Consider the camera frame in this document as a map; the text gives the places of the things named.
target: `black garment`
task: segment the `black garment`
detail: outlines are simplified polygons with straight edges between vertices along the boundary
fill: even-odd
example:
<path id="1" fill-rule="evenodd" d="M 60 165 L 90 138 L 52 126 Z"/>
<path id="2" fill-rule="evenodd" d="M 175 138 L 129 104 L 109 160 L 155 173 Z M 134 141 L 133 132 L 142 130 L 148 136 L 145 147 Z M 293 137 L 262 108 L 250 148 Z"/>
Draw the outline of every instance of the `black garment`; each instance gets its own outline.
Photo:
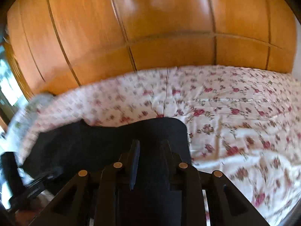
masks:
<path id="1" fill-rule="evenodd" d="M 79 170 L 93 172 L 118 161 L 132 140 L 140 141 L 140 158 L 133 191 L 119 193 L 122 225 L 181 225 L 181 192 L 169 191 L 161 141 L 191 164 L 186 126 L 174 118 L 156 118 L 121 127 L 91 127 L 83 120 L 40 133 L 23 169 L 32 177 L 56 166 L 64 177 L 49 189 L 57 193 Z"/>

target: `floral bedsheet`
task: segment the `floral bedsheet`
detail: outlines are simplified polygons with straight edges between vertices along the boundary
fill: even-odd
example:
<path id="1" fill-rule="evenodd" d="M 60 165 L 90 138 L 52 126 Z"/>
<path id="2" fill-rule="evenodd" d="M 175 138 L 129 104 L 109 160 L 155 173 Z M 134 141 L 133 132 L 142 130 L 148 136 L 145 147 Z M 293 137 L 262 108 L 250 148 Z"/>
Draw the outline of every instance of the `floral bedsheet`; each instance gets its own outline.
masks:
<path id="1" fill-rule="evenodd" d="M 193 165 L 221 170 L 270 225 L 301 198 L 301 84 L 290 74 L 225 66 L 138 71 L 55 98 L 26 135 L 83 118 L 116 127 L 156 117 L 186 124 Z"/>

